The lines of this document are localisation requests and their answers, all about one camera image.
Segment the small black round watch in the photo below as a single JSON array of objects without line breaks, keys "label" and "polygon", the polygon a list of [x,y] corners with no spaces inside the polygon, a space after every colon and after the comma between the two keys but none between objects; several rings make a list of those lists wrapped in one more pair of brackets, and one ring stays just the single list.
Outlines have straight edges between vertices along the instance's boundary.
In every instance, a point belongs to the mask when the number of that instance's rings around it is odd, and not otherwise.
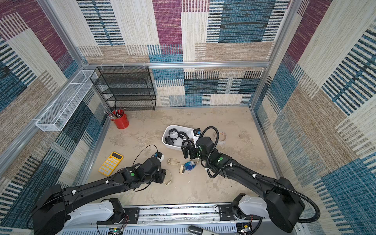
[{"label": "small black round watch", "polygon": [[182,142],[181,147],[187,147],[187,146],[193,146],[193,145],[194,145],[194,142],[192,140],[184,140]]}]

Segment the blue transparent watch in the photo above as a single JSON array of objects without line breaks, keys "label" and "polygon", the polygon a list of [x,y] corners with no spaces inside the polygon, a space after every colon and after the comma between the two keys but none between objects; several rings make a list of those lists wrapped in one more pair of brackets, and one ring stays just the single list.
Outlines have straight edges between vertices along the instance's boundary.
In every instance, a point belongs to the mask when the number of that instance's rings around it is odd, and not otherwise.
[{"label": "blue transparent watch", "polygon": [[184,164],[184,170],[185,171],[192,171],[196,167],[196,163],[193,161],[189,161]]}]

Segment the black watch with strap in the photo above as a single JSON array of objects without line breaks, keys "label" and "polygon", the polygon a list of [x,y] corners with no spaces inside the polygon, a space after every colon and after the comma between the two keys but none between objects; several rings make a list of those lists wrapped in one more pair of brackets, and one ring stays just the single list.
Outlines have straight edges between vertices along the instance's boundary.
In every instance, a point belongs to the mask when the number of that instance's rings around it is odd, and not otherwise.
[{"label": "black watch with strap", "polygon": [[178,137],[182,139],[183,141],[189,140],[190,137],[183,131],[178,132]]}]

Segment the black chunky digital watch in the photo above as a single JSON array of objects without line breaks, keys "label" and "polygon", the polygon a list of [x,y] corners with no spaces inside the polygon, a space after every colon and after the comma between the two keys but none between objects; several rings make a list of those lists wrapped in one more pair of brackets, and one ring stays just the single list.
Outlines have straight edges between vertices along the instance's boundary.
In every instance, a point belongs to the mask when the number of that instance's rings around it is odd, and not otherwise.
[{"label": "black chunky digital watch", "polygon": [[170,146],[174,145],[174,141],[170,136],[166,136],[165,139],[164,139],[164,142],[165,142],[165,144],[170,145]]}]

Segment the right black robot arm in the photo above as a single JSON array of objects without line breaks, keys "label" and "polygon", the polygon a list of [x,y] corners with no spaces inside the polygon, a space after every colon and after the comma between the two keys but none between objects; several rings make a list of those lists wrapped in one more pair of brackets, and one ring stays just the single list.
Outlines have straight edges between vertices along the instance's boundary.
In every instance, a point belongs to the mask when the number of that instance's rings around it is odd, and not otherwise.
[{"label": "right black robot arm", "polygon": [[313,223],[320,218],[317,204],[296,191],[288,179],[264,176],[220,153],[216,148],[219,139],[212,141],[204,135],[209,129],[219,132],[214,126],[205,130],[194,129],[192,136],[178,132],[178,137],[183,140],[181,150],[185,158],[199,159],[212,179],[220,175],[255,192],[264,200],[262,208],[270,220],[284,232],[291,233],[297,223]]}]

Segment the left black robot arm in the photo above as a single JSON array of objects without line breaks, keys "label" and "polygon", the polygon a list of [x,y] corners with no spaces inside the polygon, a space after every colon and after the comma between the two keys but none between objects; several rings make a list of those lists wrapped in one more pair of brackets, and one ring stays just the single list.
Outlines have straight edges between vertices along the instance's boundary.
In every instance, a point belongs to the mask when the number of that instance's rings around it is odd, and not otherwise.
[{"label": "left black robot arm", "polygon": [[62,188],[60,184],[51,186],[32,208],[34,234],[57,234],[71,219],[69,213],[100,198],[135,190],[144,184],[162,184],[166,175],[166,170],[162,168],[163,158],[164,155],[157,152],[143,164],[124,167],[109,177],[85,185],[67,188]]}]

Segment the white plastic storage box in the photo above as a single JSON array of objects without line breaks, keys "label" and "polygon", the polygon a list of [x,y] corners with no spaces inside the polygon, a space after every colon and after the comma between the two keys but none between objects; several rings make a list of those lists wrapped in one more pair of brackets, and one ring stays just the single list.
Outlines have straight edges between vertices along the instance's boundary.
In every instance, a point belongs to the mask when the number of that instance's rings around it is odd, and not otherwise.
[{"label": "white plastic storage box", "polygon": [[[172,133],[171,135],[169,135],[169,131],[171,129],[176,129],[178,132],[179,131],[185,132],[190,137],[190,140],[192,140],[194,142],[194,144],[196,144],[198,139],[197,140],[193,139],[193,130],[194,130],[193,128],[179,126],[179,125],[170,125],[165,129],[165,131],[162,135],[162,143],[165,145],[165,147],[167,147],[169,149],[173,149],[173,150],[178,150],[178,151],[181,150],[181,144],[182,144],[183,140],[178,137],[177,133]],[[166,136],[170,136],[173,139],[173,141],[174,141],[173,146],[165,144],[165,137]]]}]

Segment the yellow calculator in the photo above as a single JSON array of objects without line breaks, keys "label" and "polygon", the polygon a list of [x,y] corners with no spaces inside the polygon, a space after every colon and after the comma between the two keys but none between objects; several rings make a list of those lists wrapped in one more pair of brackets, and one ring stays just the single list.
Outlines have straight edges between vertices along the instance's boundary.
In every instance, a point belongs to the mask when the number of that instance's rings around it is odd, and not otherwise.
[{"label": "yellow calculator", "polygon": [[98,172],[104,176],[110,176],[122,160],[123,155],[117,152],[112,152],[110,156],[101,165]]}]

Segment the red pen cup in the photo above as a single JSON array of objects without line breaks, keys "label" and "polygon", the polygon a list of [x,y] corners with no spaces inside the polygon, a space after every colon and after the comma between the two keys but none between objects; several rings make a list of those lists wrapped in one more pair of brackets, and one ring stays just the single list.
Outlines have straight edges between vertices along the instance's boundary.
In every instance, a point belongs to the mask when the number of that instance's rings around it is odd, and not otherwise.
[{"label": "red pen cup", "polygon": [[129,126],[129,120],[126,114],[122,118],[113,119],[112,121],[118,129],[125,129]]}]

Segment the pens in cup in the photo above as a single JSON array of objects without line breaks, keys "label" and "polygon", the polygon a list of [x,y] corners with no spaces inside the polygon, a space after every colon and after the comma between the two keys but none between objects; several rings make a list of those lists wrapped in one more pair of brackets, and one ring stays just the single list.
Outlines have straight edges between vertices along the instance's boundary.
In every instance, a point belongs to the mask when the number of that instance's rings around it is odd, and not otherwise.
[{"label": "pens in cup", "polygon": [[106,114],[109,119],[120,119],[125,115],[125,107],[117,106],[117,103],[114,102],[114,105],[112,107],[111,111],[103,110],[103,113]]}]

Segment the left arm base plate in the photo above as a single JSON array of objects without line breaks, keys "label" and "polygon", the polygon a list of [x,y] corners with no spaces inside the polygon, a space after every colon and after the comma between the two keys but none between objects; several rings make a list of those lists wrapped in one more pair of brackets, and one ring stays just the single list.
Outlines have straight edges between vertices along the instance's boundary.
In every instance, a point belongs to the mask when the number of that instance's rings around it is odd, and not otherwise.
[{"label": "left arm base plate", "polygon": [[125,225],[137,224],[139,218],[140,208],[131,207],[123,208],[122,210],[114,210],[113,215],[106,221],[97,221],[98,225]]}]

